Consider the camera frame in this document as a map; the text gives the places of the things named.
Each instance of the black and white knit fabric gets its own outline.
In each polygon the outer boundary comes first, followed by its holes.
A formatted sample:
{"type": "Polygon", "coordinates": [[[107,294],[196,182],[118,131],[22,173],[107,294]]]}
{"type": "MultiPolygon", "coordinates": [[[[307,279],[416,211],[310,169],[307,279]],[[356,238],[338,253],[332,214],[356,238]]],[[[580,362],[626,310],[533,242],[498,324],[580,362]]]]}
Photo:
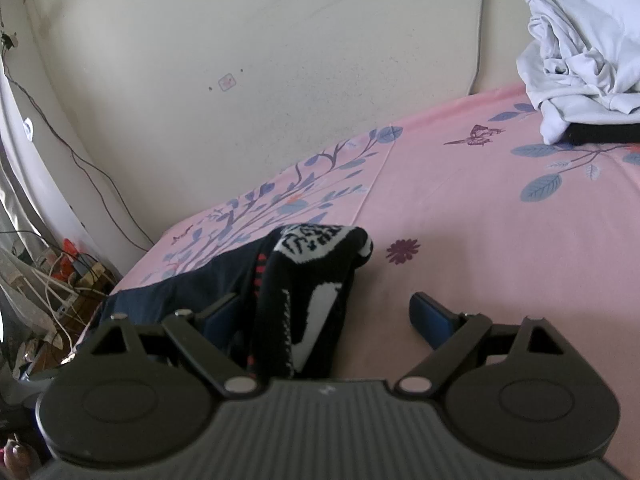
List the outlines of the black and white knit fabric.
{"type": "Polygon", "coordinates": [[[178,308],[200,312],[229,292],[202,334],[258,378],[325,378],[346,313],[354,271],[373,249],[359,227],[294,224],[203,267],[105,300],[100,322],[123,312],[153,324],[178,308]]]}

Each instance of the black object under white cloth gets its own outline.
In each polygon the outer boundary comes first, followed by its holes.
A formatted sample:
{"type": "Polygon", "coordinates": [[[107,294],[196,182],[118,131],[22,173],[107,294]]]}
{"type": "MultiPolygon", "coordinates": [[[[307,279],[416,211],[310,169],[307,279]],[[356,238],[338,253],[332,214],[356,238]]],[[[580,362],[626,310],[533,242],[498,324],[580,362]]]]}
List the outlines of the black object under white cloth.
{"type": "Polygon", "coordinates": [[[605,144],[607,142],[640,142],[640,124],[580,124],[572,123],[564,131],[560,142],[581,144],[605,144]]]}
{"type": "Polygon", "coordinates": [[[180,308],[194,313],[225,294],[228,315],[197,328],[258,378],[325,378],[331,371],[354,270],[373,248],[358,227],[294,224],[272,231],[203,267],[104,301],[115,313],[155,324],[180,308]]]}

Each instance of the ribbed gray surface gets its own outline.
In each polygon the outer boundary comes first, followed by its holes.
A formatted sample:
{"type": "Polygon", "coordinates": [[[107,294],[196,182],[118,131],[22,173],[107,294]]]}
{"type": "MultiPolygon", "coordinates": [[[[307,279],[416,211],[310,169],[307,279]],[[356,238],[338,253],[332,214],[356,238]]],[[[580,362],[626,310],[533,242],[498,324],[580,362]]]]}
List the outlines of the ribbed gray surface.
{"type": "Polygon", "coordinates": [[[162,463],[116,472],[83,470],[57,463],[36,478],[615,480],[622,477],[597,460],[558,471],[530,471],[491,462],[453,438],[430,405],[396,399],[380,382],[276,381],[258,399],[226,402],[200,439],[162,463]]]}

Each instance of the bed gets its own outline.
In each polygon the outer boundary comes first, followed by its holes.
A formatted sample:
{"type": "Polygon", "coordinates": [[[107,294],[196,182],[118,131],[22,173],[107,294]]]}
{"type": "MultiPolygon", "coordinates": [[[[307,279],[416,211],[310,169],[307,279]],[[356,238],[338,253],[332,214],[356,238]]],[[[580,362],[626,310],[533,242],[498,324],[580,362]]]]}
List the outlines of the bed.
{"type": "Polygon", "coordinates": [[[339,142],[188,218],[117,290],[158,282],[287,223],[357,224],[334,374],[396,380],[430,349],[408,320],[419,290],[495,322],[546,317],[609,383],[622,421],[607,452],[640,476],[640,146],[546,146],[523,86],[339,142]]]}

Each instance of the white cloth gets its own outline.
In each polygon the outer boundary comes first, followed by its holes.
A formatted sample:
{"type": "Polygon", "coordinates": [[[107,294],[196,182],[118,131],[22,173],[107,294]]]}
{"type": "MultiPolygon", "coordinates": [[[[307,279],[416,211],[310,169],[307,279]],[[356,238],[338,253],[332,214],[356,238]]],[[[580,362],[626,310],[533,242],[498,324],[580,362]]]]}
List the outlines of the white cloth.
{"type": "Polygon", "coordinates": [[[525,0],[534,41],[516,61],[540,133],[640,123],[640,0],[525,0]]]}

